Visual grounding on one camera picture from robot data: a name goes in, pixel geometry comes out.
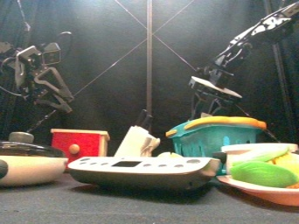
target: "teal basket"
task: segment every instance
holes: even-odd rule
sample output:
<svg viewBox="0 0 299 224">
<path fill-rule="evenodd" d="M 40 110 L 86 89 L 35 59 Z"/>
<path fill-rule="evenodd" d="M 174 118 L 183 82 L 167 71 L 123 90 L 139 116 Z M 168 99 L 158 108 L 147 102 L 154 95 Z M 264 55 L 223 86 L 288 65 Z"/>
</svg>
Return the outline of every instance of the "teal basket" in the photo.
<svg viewBox="0 0 299 224">
<path fill-rule="evenodd" d="M 175 153 L 184 157 L 212 158 L 220 147 L 231 144 L 252 144 L 263 131 L 240 124 L 203 124 L 195 129 L 184 129 L 188 122 L 178 125 L 175 135 L 170 136 Z"/>
</svg>

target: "plate rim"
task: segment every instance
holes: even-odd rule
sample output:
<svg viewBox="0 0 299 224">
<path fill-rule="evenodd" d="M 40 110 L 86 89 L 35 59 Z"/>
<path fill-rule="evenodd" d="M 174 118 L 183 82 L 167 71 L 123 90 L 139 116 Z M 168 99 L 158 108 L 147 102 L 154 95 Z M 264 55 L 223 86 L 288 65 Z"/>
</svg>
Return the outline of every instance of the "plate rim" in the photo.
<svg viewBox="0 0 299 224">
<path fill-rule="evenodd" d="M 235 180 L 231 175 L 218 176 L 216 177 L 219 182 L 236 187 L 240 190 L 246 190 L 254 193 L 278 193 L 278 194 L 298 194 L 299 196 L 299 189 L 290 189 L 290 188 L 279 188 L 271 186 L 262 186 L 250 184 L 247 182 Z"/>
</svg>

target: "green vegetable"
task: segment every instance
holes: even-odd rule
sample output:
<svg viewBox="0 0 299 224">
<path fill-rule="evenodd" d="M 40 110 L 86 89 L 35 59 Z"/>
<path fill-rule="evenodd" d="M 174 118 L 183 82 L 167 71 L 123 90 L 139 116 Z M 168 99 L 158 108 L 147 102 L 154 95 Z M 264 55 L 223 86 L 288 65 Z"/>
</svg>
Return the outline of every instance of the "green vegetable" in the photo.
<svg viewBox="0 0 299 224">
<path fill-rule="evenodd" d="M 287 187 L 299 182 L 299 177 L 284 167 L 263 162 L 246 162 L 230 169 L 235 180 L 272 187 Z"/>
<path fill-rule="evenodd" d="M 251 150 L 236 157 L 235 161 L 232 162 L 232 166 L 240 165 L 242 163 L 250 161 L 267 162 L 272 158 L 283 156 L 287 152 L 288 152 L 287 147 L 276 149 L 266 148 Z"/>
</svg>

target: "red wooden box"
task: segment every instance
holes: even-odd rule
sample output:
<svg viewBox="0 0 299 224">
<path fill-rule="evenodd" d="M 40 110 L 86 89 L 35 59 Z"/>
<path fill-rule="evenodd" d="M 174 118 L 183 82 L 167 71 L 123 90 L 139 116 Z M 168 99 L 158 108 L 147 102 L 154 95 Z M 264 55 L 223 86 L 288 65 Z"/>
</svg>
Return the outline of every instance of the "red wooden box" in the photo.
<svg viewBox="0 0 299 224">
<path fill-rule="evenodd" d="M 82 157 L 104 157 L 108 154 L 110 137 L 106 131 L 52 129 L 51 133 L 51 146 L 65 153 L 69 162 Z"/>
</svg>

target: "black backdrop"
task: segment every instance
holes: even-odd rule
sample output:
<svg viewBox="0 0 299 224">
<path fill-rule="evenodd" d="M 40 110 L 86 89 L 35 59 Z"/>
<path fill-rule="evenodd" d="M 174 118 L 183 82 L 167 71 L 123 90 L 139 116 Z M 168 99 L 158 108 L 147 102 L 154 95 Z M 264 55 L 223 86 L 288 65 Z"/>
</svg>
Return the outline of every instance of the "black backdrop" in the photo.
<svg viewBox="0 0 299 224">
<path fill-rule="evenodd" d="M 278 10 L 280 1 L 275 0 L 152 1 L 151 133 L 163 140 L 156 153 L 172 149 L 164 132 L 191 116 L 188 82 L 196 76 L 195 68 L 208 65 L 230 41 L 266 16 L 264 3 Z M 17 2 L 3 1 L 0 41 L 27 47 L 55 42 L 61 32 L 72 33 L 69 55 L 57 68 L 75 94 L 73 111 L 55 113 L 43 122 L 32 132 L 35 142 L 51 143 L 51 128 L 106 130 L 112 155 L 147 107 L 147 1 L 25 0 L 21 4 L 31 32 L 23 31 Z M 60 42 L 61 53 L 68 51 L 68 43 L 67 39 Z M 288 143 L 298 143 L 298 44 L 298 31 L 279 43 L 283 83 L 272 46 L 266 44 L 252 52 L 228 84 L 243 96 L 239 106 Z M 0 76 L 1 85 L 11 89 L 12 78 Z M 0 94 L 1 138 L 7 139 L 11 131 L 28 130 L 52 109 Z"/>
</svg>

